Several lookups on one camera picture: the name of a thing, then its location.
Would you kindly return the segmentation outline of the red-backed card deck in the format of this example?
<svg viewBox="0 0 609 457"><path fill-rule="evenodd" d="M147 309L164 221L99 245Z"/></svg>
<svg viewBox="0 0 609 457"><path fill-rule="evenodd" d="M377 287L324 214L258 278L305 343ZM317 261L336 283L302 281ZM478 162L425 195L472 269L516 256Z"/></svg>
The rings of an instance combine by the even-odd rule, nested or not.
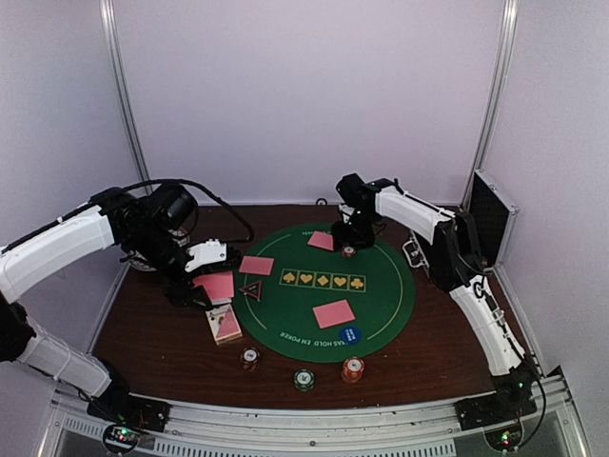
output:
<svg viewBox="0 0 609 457"><path fill-rule="evenodd" d="M235 295L232 271L201 275L194 279L193 284L205 289L214 306L231 303Z"/></svg>

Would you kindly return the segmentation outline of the orange 5 chip stack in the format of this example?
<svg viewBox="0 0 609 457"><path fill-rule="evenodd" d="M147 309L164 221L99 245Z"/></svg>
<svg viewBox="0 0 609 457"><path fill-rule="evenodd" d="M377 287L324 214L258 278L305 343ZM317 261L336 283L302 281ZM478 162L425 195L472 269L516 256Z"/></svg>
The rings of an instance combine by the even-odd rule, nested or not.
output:
<svg viewBox="0 0 609 457"><path fill-rule="evenodd" d="M356 384L362 377L365 369L365 363L362 358L349 357L343 363L341 377L347 384Z"/></svg>

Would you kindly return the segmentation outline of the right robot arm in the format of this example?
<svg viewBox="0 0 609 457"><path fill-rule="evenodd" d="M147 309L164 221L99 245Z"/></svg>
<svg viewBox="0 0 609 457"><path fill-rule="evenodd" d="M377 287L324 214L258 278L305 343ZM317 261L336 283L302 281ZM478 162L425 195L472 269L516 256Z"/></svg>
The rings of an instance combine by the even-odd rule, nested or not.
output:
<svg viewBox="0 0 609 457"><path fill-rule="evenodd" d="M343 202L342 220L331 227L334 249L373 247L374 226L383 218L409 229L429 280L458 305L481 344L496 391L488 399L488 412L504 421L523 409L532 399L537 373L486 282L474 218L428 203L402 189L396 179L366 183L351 173L342 177L336 191Z"/></svg>

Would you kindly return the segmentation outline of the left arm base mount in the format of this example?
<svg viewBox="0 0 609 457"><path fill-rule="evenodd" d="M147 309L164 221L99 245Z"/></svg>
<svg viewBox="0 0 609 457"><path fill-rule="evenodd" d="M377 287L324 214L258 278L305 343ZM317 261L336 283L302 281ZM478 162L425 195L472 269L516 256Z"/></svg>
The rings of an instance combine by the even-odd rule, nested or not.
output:
<svg viewBox="0 0 609 457"><path fill-rule="evenodd" d="M120 412L112 411L93 400L88 404L87 414L119 425L139 430L163 432L170 413L170 404L144 397L128 397L127 406Z"/></svg>

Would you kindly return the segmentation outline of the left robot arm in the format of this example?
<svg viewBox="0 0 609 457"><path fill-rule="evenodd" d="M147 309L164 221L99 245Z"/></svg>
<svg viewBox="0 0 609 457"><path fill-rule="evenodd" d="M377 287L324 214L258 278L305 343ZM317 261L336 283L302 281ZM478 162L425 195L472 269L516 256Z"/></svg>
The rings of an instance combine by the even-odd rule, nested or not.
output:
<svg viewBox="0 0 609 457"><path fill-rule="evenodd" d="M196 217L192 182L156 181L151 194L136 197L132 187L106 189L68 214L1 249L1 359L18 362L79 390L117 423L137 412L125 379L109 364L48 333L29 317L19 300L59 270L107 248L137 254L164 275L166 297L178 308L213 309L208 293L194 281L231 271L242 262L232 242L209 239L191 246L178 229Z"/></svg>

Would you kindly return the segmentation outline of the dealt card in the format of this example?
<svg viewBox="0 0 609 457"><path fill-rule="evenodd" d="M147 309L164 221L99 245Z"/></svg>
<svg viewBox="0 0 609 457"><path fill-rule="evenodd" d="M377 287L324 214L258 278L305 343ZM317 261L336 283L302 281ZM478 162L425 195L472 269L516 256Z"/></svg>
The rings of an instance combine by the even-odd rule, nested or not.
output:
<svg viewBox="0 0 609 457"><path fill-rule="evenodd" d="M273 270L273 266L273 258L245 256L239 267L239 272L242 274L269 276Z"/></svg>
<svg viewBox="0 0 609 457"><path fill-rule="evenodd" d="M320 329L336 327L356 319L347 300L317 306L313 313Z"/></svg>
<svg viewBox="0 0 609 457"><path fill-rule="evenodd" d="M314 231L307 244L313 248L320 248L328 251L334 250L334 240L331 234Z"/></svg>

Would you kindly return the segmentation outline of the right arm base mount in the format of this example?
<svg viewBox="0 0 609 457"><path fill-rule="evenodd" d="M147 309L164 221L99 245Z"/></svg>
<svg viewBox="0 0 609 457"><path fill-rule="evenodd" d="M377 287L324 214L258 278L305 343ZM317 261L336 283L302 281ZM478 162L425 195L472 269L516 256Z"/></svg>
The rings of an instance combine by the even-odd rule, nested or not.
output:
<svg viewBox="0 0 609 457"><path fill-rule="evenodd" d="M509 406L499 399L497 393L465 398L455 403L456 415L463 431L513 421L537 410L537 404L532 399Z"/></svg>

